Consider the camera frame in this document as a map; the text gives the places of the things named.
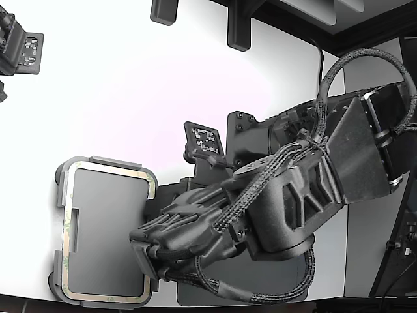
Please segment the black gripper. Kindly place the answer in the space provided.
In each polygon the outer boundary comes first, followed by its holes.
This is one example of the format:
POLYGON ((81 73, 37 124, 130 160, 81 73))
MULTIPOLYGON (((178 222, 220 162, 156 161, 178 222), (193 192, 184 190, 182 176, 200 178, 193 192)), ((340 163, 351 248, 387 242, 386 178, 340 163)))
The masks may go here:
POLYGON ((229 177, 229 170, 221 166, 212 166, 208 161, 197 159, 194 165, 194 176, 182 178, 178 183, 161 185, 156 189, 153 199, 145 205, 145 221, 148 222, 160 215, 161 210, 172 203, 181 194, 205 188, 219 183, 229 177))

